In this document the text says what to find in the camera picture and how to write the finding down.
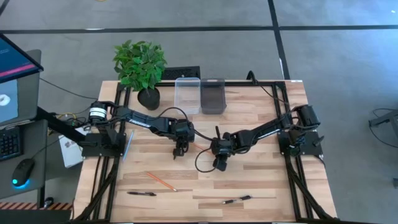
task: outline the green leaves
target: green leaves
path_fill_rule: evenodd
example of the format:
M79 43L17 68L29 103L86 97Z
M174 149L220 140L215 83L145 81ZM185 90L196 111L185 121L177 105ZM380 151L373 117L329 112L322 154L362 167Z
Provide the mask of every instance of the green leaves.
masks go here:
M145 41L131 44L131 40L127 40L114 48L114 70L123 85L140 91L155 88L155 84L162 80L167 62L160 45Z
M142 60L140 58L133 58L132 60L134 62L136 62L136 63L141 63L142 62Z
M122 83L123 85L128 85L128 84L130 84L131 82L130 82L130 80L129 80L128 77L123 77L123 78L121 79L121 83Z

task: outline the wooden table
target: wooden table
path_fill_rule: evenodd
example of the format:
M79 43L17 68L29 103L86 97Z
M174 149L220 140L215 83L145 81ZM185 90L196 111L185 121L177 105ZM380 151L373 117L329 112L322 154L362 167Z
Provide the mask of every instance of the wooden table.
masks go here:
M99 100L113 101L116 81L103 82ZM286 81L291 107L307 104L302 82ZM160 107L148 111L137 101L137 93L130 96L129 108L151 116L174 105L174 87L159 87ZM226 86L227 108L221 115L198 114L189 116L195 129L202 134L216 136L220 132L252 129L276 118L274 101L259 87ZM183 118L176 111L164 116ZM279 153L276 135L266 137L253 146L249 153L228 159L225 172L199 173L194 166L201 151L193 144L184 157L173 161L175 143L161 138L142 127L127 124L127 139L134 131L126 160L119 165L114 196L112 222L271 222L294 221L292 199L287 181L284 158ZM196 136L195 144L208 148L210 142ZM211 169L214 156L204 153L198 166ZM302 156L309 191L332 216L336 216L328 179L323 164L313 156ZM81 170L75 198L75 213L79 215L90 202L97 158L86 159ZM178 192L146 175L151 172ZM150 191L156 197L128 195L127 191ZM252 195L253 199L227 205L222 201ZM305 216L302 194L298 190L301 214ZM103 217L103 199L99 217Z

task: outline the computer mouse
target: computer mouse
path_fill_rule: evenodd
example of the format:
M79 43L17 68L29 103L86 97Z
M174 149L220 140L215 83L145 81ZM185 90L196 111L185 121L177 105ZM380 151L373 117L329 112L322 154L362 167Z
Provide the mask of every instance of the computer mouse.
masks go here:
M16 187L24 185L29 179L34 165L35 161L33 159L22 160L12 174L12 184Z

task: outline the computer monitor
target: computer monitor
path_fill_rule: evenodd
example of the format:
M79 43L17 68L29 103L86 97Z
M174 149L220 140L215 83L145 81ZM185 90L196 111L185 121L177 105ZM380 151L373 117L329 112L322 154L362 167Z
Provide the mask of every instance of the computer monitor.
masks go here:
M43 67L39 63L0 34L0 83L42 71Z

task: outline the desk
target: desk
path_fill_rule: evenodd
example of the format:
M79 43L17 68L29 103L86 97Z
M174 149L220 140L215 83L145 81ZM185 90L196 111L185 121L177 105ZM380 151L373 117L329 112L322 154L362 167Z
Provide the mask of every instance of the desk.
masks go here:
M117 82L103 82L99 100L113 101ZM302 82L286 81L291 107L306 104ZM174 87L159 87L160 108L147 111L137 101L137 93L131 94L129 107L151 116L174 105ZM259 87L226 86L227 107L221 115L197 114L188 116L195 129L206 136L216 136L215 126L220 132L235 132L252 129L276 118L274 100ZM183 118L176 111L164 116ZM225 172L218 170L202 174L196 171L194 160L201 149L190 145L184 157L173 161L175 143L160 138L150 131L126 125L127 138L131 131L134 137L126 160L119 165L116 192L111 222L270 222L294 221L284 158L279 153L276 135L260 140L249 153L228 159ZM208 148L210 142L196 136L195 143ZM210 169L214 156L204 153L198 166ZM325 168L313 156L303 156L303 166L309 191L318 203L332 216L336 216ZM97 158L86 159L81 170L75 198L75 212L80 214L90 201ZM173 192L145 171L151 172L178 192ZM151 191L156 197L128 195L126 192ZM227 205L222 201L252 195L254 198ZM301 193L300 208L305 216ZM99 217L104 215L101 206Z
M12 173L23 159L31 158L38 150L47 145L47 121L35 121L29 124L20 125L21 147L24 154L12 159L0 162L0 198L6 198L31 190L38 190L38 203L44 202L45 186L45 155L42 150L35 157L35 166L30 174L29 184L26 187L16 189L11 180Z

